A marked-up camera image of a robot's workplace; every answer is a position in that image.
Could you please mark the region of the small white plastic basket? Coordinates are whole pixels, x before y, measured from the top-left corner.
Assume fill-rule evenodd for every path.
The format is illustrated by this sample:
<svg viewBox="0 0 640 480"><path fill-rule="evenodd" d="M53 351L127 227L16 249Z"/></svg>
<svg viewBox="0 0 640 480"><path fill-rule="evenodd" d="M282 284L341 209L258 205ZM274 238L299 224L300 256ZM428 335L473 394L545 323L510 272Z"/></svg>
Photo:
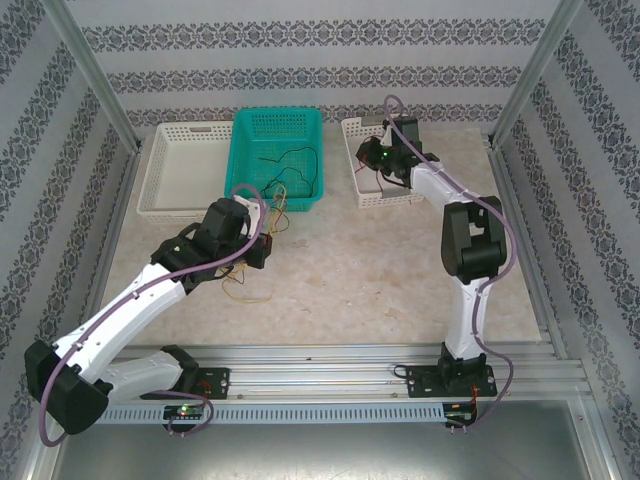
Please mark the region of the small white plastic basket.
<svg viewBox="0 0 640 480"><path fill-rule="evenodd" d="M352 190L359 209L411 205L424 200L419 194L385 181L379 173L367 168L356 158L358 147L363 141L372 136L382 138L383 120L381 115L376 115L341 121Z"/></svg>

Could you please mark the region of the large white plastic basket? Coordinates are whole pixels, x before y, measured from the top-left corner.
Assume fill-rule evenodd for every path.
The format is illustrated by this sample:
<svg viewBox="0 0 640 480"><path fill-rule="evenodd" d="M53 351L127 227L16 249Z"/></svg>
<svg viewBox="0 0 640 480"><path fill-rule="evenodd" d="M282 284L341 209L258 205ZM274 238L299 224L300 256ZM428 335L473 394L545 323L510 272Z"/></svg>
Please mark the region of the large white plastic basket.
<svg viewBox="0 0 640 480"><path fill-rule="evenodd" d="M203 219L225 195L231 121L166 122L157 126L137 204L151 224Z"/></svg>

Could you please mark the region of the teal plastic basket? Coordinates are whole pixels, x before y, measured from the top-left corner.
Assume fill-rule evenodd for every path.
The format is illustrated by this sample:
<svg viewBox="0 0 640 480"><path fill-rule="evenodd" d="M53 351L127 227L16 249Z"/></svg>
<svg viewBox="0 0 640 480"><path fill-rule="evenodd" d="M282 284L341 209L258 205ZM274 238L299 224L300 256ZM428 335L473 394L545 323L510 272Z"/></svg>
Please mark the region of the teal plastic basket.
<svg viewBox="0 0 640 480"><path fill-rule="evenodd" d="M323 119L315 108L264 107L233 120L225 194L241 184L268 201L286 189L286 210L308 212L324 194Z"/></svg>

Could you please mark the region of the grey metal sheet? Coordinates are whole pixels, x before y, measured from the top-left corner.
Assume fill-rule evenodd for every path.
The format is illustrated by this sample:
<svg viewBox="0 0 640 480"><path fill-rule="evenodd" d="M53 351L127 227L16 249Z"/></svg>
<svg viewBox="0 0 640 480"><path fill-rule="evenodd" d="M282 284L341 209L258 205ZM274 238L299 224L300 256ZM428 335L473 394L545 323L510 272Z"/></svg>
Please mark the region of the grey metal sheet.
<svg viewBox="0 0 640 480"><path fill-rule="evenodd" d="M515 401L477 427L99 425L36 447L26 480L624 480L584 400Z"/></svg>

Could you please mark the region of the aluminium side rail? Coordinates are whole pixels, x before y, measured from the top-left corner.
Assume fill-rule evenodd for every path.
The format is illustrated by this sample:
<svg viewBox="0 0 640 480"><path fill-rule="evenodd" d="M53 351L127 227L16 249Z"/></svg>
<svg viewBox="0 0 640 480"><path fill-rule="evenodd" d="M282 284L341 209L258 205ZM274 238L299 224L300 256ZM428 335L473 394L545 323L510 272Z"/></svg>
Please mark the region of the aluminium side rail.
<svg viewBox="0 0 640 480"><path fill-rule="evenodd" d="M501 152L495 149L487 148L486 153L503 202L503 210L513 225L519 252L518 262L539 330L544 331L549 337L555 357L560 360L569 360L571 356L566 350L504 159Z"/></svg>
<svg viewBox="0 0 640 480"><path fill-rule="evenodd" d="M117 196L114 199L111 210L111 216L109 217L107 229L104 231L102 237L102 246L96 257L91 276L89 277L89 291L85 295L73 329L83 326L84 323L101 308L140 160L141 151L132 153L122 172Z"/></svg>

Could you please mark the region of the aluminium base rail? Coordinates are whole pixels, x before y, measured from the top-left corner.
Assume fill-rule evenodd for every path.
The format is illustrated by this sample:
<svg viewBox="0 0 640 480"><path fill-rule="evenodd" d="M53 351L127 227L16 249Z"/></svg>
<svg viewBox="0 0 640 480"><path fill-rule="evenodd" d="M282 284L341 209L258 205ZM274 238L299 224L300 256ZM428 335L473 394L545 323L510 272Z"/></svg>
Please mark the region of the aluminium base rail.
<svg viewBox="0 0 640 480"><path fill-rule="evenodd" d="M592 388L579 360L555 357L548 338L538 342L498 342L494 350L508 356L508 367L488 360L506 400L573 400L591 397ZM437 361L437 344L189 346L204 367L230 370L228 400L253 403L341 403L407 400L397 378L403 365Z"/></svg>

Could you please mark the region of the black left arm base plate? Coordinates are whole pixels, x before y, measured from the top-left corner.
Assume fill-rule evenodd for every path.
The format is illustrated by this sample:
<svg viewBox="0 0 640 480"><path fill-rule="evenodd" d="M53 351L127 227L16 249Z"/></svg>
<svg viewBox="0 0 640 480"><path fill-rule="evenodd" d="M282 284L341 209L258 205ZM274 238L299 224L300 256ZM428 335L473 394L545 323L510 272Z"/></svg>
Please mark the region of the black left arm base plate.
<svg viewBox="0 0 640 480"><path fill-rule="evenodd" d="M169 391L188 393L209 400L225 400L230 384L230 370L222 367L187 369Z"/></svg>

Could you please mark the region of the aluminium frame post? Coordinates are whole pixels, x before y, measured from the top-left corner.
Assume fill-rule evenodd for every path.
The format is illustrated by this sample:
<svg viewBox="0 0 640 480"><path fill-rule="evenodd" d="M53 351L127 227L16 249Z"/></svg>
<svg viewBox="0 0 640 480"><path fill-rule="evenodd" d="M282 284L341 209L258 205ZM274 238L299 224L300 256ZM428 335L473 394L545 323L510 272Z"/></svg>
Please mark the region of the aluminium frame post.
<svg viewBox="0 0 640 480"><path fill-rule="evenodd" d="M137 151L141 140L136 134L125 109L112 88L80 26L74 19L66 0L39 0L94 91L111 124L129 152Z"/></svg>
<svg viewBox="0 0 640 480"><path fill-rule="evenodd" d="M557 8L541 34L528 63L504 105L491 133L487 136L492 150L501 146L521 113L529 95L544 73L553 53L571 25L583 0L559 0Z"/></svg>

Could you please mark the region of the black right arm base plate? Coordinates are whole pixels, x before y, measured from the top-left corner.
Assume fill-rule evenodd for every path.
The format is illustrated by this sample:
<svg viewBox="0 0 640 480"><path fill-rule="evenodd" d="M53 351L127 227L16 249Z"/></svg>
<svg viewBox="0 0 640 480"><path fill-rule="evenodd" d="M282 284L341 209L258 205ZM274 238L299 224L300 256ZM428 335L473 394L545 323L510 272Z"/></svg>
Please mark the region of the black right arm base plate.
<svg viewBox="0 0 640 480"><path fill-rule="evenodd" d="M493 369L485 365L470 373L455 374L445 381L437 366L408 366L406 372L410 398L462 398L476 394L481 398L498 395Z"/></svg>

